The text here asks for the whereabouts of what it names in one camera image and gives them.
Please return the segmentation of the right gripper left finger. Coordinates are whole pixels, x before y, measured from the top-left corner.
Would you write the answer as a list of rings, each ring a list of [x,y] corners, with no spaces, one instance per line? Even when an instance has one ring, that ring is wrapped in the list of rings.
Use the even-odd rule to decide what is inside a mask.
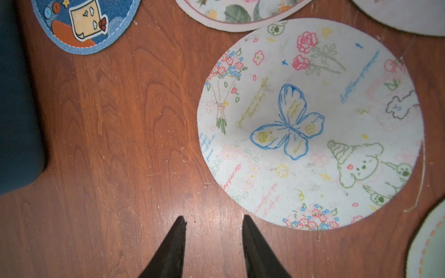
[[[186,225],[179,216],[139,278],[182,278]]]

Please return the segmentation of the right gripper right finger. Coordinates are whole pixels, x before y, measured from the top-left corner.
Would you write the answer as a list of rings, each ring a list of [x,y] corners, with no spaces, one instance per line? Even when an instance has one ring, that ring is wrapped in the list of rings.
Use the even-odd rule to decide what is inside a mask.
[[[242,242],[248,278],[291,278],[249,215],[243,218]]]

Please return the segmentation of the white butterfly coaster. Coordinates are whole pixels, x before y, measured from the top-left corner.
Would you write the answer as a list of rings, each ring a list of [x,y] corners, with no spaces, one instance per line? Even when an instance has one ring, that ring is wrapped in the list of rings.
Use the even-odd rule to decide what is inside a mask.
[[[197,111],[203,158],[253,215],[327,231],[408,183],[424,122],[406,67],[349,25],[305,18],[258,29],[211,70]]]

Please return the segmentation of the white dog face coaster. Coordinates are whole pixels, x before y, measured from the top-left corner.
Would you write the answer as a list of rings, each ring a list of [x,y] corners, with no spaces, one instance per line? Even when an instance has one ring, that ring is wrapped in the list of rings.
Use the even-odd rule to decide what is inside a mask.
[[[437,203],[423,219],[407,249],[405,277],[445,276],[445,202]]]

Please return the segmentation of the teal storage box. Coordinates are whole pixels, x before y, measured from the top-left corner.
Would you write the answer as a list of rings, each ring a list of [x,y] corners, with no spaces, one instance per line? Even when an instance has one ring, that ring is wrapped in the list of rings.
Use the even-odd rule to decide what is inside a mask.
[[[1,1],[1,194],[33,183],[45,167],[15,1]]]

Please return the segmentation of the floral pink coaster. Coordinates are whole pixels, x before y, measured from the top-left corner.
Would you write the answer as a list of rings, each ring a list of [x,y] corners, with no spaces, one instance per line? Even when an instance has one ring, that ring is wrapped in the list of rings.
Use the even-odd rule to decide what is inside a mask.
[[[310,0],[179,0],[176,3],[197,22],[220,31],[245,32],[279,22]]]

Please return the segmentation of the white pink sketch coaster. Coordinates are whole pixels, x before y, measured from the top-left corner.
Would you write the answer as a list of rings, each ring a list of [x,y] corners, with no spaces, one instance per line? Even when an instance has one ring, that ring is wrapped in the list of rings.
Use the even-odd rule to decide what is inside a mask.
[[[419,35],[445,35],[443,0],[353,0],[374,20],[394,29]]]

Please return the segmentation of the blue cartoon animals coaster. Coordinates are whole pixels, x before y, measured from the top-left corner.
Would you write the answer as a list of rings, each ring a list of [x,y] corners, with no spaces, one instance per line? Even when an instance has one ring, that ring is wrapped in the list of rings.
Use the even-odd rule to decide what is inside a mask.
[[[48,38],[67,53],[89,55],[111,46],[133,23],[141,0],[32,0]]]

